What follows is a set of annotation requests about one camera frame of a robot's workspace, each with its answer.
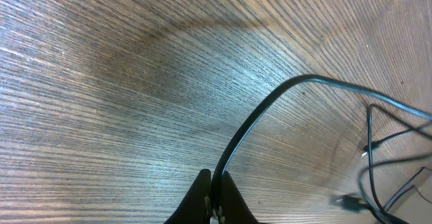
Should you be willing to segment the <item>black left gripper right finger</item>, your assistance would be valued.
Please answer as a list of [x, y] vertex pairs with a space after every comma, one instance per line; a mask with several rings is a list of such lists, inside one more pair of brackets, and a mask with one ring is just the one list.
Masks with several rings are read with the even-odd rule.
[[228, 171], [222, 176], [221, 213], [223, 224], [259, 224]]

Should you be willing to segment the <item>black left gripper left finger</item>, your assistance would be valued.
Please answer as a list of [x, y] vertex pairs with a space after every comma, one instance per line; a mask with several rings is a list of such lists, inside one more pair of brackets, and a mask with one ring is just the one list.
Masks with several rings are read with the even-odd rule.
[[201, 169], [185, 197], [165, 224], [209, 224], [211, 171]]

